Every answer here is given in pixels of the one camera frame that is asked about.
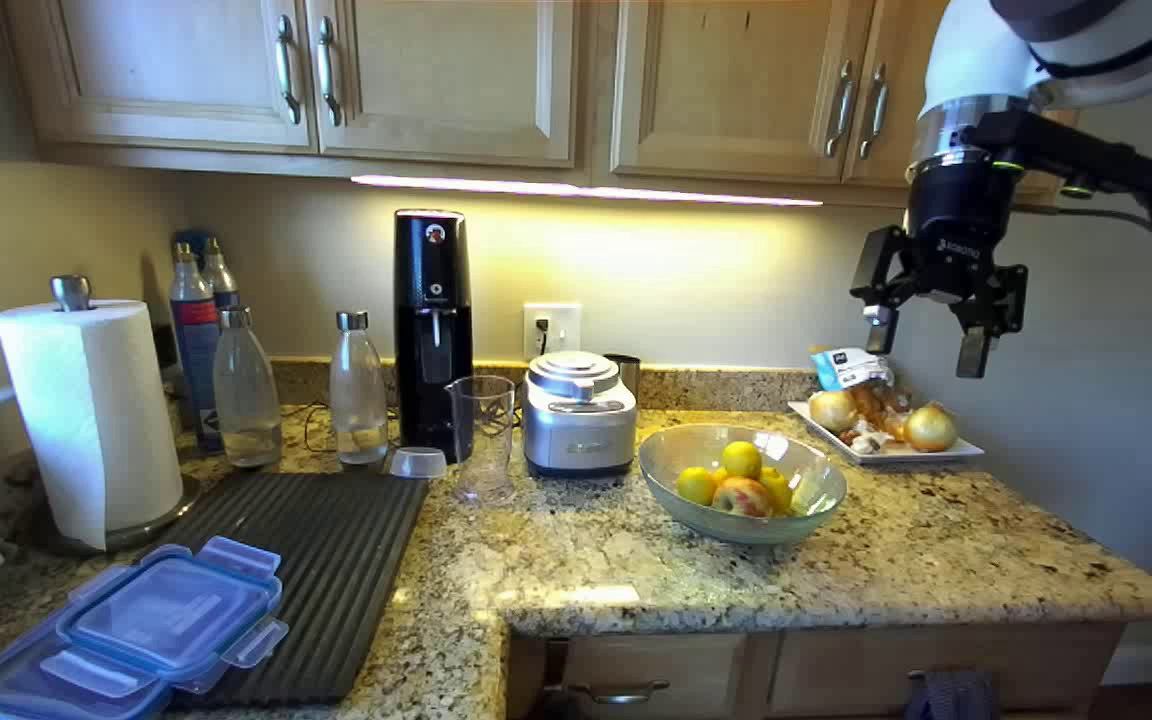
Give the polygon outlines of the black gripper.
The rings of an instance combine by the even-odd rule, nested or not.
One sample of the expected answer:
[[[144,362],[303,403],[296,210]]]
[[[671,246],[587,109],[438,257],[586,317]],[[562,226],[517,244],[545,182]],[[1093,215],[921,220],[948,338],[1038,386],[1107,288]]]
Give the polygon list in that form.
[[[904,220],[863,239],[851,275],[874,356],[893,352],[904,298],[942,296],[964,329],[957,374],[984,380],[993,338],[1023,329],[1027,266],[993,260],[1018,182],[1011,159],[921,159],[913,167]]]

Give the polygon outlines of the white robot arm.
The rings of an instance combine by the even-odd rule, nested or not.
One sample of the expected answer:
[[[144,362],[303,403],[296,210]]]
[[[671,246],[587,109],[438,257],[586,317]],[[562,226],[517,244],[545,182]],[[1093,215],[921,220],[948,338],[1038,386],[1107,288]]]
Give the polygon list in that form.
[[[936,296],[962,319],[957,370],[980,380],[1000,336],[1023,329],[1027,266],[1000,265],[1018,186],[1049,171],[1070,194],[1124,193],[1152,234],[1152,159],[1049,120],[1152,91],[1152,0],[948,0],[929,67],[904,215],[863,239],[851,296],[874,356],[902,304]]]

